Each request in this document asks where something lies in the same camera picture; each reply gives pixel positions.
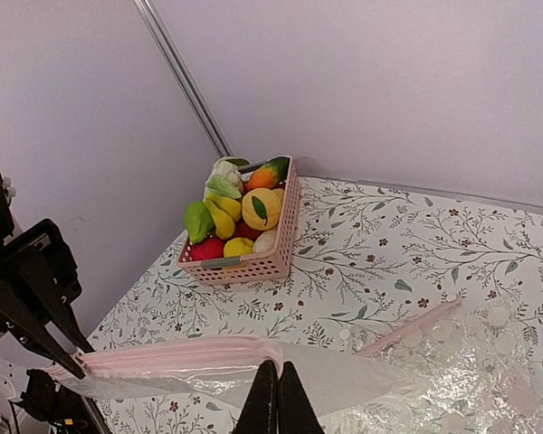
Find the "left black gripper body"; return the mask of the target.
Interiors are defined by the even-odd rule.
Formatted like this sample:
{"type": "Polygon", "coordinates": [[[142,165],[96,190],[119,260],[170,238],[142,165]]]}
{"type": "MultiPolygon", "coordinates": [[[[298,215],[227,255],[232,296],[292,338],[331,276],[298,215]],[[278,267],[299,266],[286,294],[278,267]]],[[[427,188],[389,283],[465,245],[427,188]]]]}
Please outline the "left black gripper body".
{"type": "MultiPolygon", "coordinates": [[[[14,217],[10,212],[4,181],[0,176],[0,281],[9,283],[21,300],[23,284],[15,267],[14,255],[23,250],[38,250],[44,253],[67,250],[71,253],[58,226],[49,219],[36,223],[18,236],[14,234],[14,217]]],[[[7,333],[21,339],[23,346],[27,348],[40,348],[33,341],[28,341],[21,329],[0,314],[0,338],[7,333]]]]}

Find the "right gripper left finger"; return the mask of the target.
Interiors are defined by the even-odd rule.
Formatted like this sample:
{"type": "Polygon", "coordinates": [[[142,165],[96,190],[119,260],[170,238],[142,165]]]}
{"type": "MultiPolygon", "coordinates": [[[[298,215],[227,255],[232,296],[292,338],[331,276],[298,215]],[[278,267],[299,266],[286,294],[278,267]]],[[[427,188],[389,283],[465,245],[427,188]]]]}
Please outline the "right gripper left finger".
{"type": "Polygon", "coordinates": [[[277,432],[277,387],[276,365],[266,360],[258,367],[233,434],[277,432]]]}

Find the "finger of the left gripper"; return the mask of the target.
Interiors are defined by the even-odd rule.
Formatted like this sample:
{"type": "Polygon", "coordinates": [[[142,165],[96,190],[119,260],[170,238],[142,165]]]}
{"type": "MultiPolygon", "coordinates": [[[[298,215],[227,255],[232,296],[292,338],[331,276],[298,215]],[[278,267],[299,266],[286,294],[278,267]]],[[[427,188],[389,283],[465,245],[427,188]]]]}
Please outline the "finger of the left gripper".
{"type": "Polygon", "coordinates": [[[54,323],[84,353],[93,348],[80,330],[71,302],[81,294],[77,264],[67,250],[44,253],[23,250],[14,255],[23,284],[21,298],[37,321],[54,323]]]}
{"type": "Polygon", "coordinates": [[[46,357],[64,367],[76,378],[85,377],[82,368],[37,321],[24,302],[14,293],[12,286],[4,281],[0,281],[0,314],[21,329],[28,341],[33,341],[44,350],[46,357]]]}

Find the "pink dotted zip bag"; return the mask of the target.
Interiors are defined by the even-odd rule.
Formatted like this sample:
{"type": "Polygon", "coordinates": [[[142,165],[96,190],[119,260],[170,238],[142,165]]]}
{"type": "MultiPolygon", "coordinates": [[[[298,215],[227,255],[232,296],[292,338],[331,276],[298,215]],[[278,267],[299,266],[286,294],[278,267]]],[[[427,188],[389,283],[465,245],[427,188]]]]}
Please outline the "pink dotted zip bag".
{"type": "Polygon", "coordinates": [[[80,395],[97,399],[147,398],[199,393],[241,408],[264,362],[276,378],[294,365],[320,426],[351,432],[371,411],[393,399],[412,398],[427,380],[373,357],[283,343],[255,335],[219,335],[102,350],[76,357],[82,378],[59,364],[50,377],[80,395]]]}

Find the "crinkled clear zip bag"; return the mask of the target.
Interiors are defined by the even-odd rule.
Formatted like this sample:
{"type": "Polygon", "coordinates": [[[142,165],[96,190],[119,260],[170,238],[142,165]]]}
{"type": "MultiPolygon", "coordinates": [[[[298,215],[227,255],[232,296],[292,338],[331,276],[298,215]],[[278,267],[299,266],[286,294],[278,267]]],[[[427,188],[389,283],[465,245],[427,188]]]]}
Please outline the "crinkled clear zip bag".
{"type": "Polygon", "coordinates": [[[336,433],[543,433],[543,396],[507,302],[456,298],[353,353],[414,383],[342,411],[327,425],[336,433]]]}

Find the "pink plastic basket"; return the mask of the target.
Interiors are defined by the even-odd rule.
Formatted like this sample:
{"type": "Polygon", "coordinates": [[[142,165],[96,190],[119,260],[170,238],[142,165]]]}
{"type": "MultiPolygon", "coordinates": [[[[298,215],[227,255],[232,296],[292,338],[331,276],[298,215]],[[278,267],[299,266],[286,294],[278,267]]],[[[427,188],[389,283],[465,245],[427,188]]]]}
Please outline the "pink plastic basket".
{"type": "Polygon", "coordinates": [[[192,231],[178,266],[202,285],[246,283],[289,275],[300,205],[293,159],[227,165],[239,190],[228,186],[187,209],[192,231]]]}

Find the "green plush pepper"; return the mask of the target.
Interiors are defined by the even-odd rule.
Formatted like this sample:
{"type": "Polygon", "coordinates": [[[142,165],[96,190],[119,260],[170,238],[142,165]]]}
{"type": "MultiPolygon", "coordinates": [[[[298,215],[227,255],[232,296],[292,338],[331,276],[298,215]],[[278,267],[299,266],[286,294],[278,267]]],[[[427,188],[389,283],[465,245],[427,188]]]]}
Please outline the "green plush pepper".
{"type": "Polygon", "coordinates": [[[185,210],[184,225],[191,243],[202,242],[214,228],[214,220],[203,202],[190,203],[185,210]]]}

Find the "yellow plush lemon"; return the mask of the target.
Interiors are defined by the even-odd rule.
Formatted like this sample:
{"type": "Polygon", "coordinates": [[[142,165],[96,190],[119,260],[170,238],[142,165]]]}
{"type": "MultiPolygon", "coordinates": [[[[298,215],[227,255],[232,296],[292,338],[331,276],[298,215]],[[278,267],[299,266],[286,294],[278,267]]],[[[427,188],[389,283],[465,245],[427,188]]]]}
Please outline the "yellow plush lemon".
{"type": "Polygon", "coordinates": [[[224,245],[224,257],[233,258],[252,254],[253,240],[245,237],[236,237],[230,239],[224,245]]]}

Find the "floral tablecloth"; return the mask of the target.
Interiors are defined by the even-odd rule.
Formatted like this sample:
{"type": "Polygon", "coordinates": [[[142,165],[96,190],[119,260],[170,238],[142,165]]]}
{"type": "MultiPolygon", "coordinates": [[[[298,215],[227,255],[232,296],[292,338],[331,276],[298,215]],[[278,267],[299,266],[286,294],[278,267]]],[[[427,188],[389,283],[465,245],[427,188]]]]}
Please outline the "floral tablecloth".
{"type": "Polygon", "coordinates": [[[291,271],[204,287],[175,240],[91,334],[120,348],[254,333],[347,351],[460,297],[519,327],[543,433],[543,215],[422,193],[302,178],[291,271]]]}

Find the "red plush tomato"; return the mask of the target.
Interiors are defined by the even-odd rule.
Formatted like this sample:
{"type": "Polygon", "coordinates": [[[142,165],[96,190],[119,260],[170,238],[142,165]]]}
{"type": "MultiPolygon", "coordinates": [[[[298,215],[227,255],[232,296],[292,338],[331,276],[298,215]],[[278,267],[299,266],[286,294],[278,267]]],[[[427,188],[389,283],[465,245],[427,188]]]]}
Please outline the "red plush tomato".
{"type": "Polygon", "coordinates": [[[198,244],[191,246],[192,261],[220,259],[224,256],[225,242],[218,238],[206,238],[198,244]]]}

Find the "beige plush garlic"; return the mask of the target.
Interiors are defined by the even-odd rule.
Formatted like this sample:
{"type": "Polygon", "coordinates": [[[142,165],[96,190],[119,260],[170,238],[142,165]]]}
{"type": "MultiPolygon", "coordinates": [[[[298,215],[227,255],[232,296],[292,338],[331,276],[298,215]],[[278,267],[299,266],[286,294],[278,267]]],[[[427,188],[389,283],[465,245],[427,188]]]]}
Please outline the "beige plush garlic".
{"type": "Polygon", "coordinates": [[[277,230],[272,229],[264,231],[259,237],[255,240],[252,246],[253,253],[263,253],[268,250],[272,250],[275,244],[277,237],[277,230]]]}

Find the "yellow plush peach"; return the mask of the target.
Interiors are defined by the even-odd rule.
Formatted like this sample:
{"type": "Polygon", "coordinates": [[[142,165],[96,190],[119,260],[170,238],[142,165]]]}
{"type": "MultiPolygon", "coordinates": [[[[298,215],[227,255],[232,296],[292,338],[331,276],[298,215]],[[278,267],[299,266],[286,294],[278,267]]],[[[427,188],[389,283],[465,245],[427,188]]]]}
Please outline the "yellow plush peach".
{"type": "Polygon", "coordinates": [[[257,188],[243,197],[242,217],[254,230],[271,230],[279,223],[281,207],[281,199],[273,190],[257,188]]]}

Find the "white plush cauliflower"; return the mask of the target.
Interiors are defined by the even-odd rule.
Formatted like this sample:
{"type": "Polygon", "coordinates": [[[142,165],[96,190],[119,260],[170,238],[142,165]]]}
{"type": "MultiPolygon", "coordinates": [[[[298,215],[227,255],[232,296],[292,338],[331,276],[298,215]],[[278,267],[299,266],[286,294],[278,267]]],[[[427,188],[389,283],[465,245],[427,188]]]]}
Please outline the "white plush cauliflower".
{"type": "Polygon", "coordinates": [[[231,199],[243,196],[242,174],[233,159],[224,157],[213,164],[205,182],[204,197],[210,193],[231,199]]]}

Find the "orange plush carrot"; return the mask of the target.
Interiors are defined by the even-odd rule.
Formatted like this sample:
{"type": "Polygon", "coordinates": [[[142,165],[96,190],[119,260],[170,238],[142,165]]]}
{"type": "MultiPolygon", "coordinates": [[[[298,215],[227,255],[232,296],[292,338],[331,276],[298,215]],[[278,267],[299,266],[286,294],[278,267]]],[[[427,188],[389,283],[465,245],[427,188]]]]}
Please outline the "orange plush carrot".
{"type": "Polygon", "coordinates": [[[277,156],[256,169],[247,182],[249,190],[266,188],[273,189],[286,180],[290,166],[287,156],[277,156]]]}

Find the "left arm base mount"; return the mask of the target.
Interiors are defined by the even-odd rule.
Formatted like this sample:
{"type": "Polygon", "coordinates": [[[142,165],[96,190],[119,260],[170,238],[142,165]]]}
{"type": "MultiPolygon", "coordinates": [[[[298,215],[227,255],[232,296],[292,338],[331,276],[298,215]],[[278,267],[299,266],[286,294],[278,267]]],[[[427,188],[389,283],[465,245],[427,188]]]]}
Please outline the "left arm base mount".
{"type": "Polygon", "coordinates": [[[14,406],[35,420],[47,422],[51,433],[99,433],[78,394],[56,383],[43,370],[26,370],[24,379],[14,406]]]}

